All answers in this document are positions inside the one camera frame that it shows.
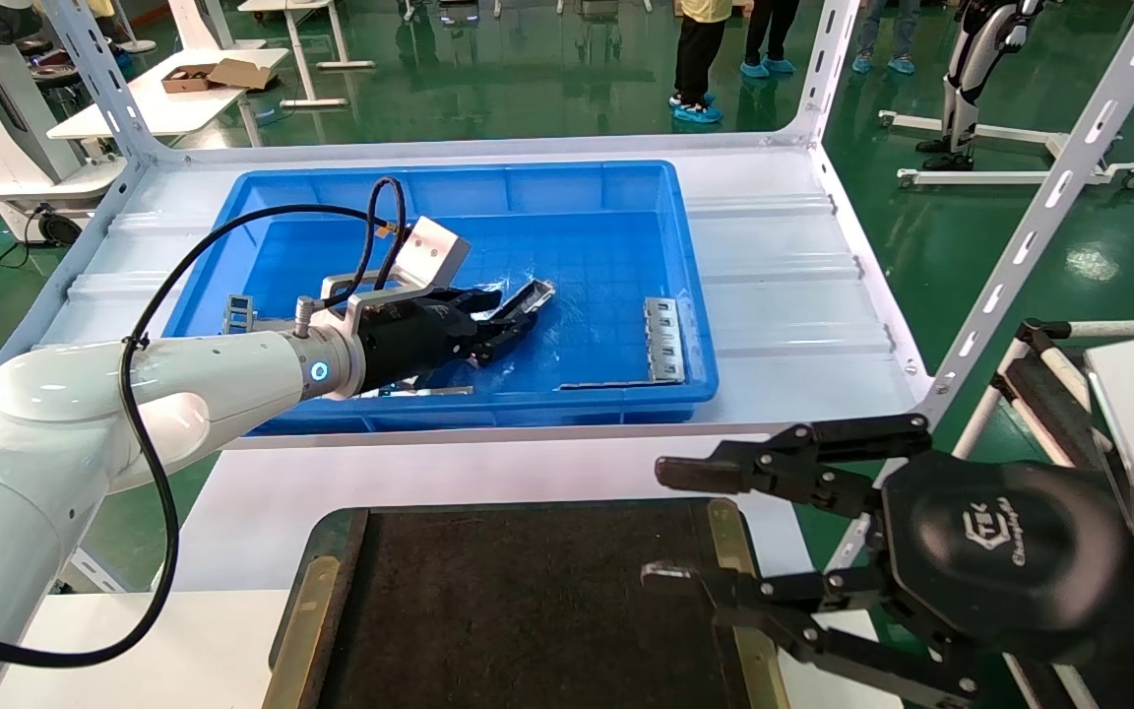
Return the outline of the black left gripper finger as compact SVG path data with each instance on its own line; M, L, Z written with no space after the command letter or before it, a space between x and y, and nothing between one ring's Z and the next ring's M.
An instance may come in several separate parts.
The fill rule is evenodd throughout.
M474 318L499 309L503 292L489 289L446 289L445 304L464 316Z
M476 336L473 338L473 363L477 368L489 368L518 348L521 341L535 330L536 313L517 313L477 320Z

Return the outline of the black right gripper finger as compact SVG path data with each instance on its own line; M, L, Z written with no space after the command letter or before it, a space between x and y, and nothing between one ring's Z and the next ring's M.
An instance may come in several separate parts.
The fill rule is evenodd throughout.
M665 455L655 476L674 490L773 495L858 520L881 510L881 493L845 464L906 459L931 447L930 422L919 414L827 420L796 423L765 441L722 440L705 458Z
M971 708L978 681L971 674L973 647L953 632L933 632L939 655L906 655L856 634L829 628L816 615L882 609L917 622L931 614L902 600L897 585L878 568L837 573L756 576L738 569L689 568L675 562L648 562L642 568L648 591L693 594L710 604L712 623L753 628L796 662L862 683L926 708Z

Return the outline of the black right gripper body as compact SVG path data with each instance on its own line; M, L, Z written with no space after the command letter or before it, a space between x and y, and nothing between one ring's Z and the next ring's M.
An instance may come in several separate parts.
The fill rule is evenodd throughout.
M1107 645L1134 539L1091 473L922 453L887 476L879 501L897 600L940 631L1053 664Z

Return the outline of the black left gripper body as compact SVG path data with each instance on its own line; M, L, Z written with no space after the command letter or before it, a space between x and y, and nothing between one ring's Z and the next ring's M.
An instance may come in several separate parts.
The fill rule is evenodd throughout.
M358 391L428 375L452 360L467 358L477 335L479 324L471 314L435 296L363 309L358 340L364 375Z

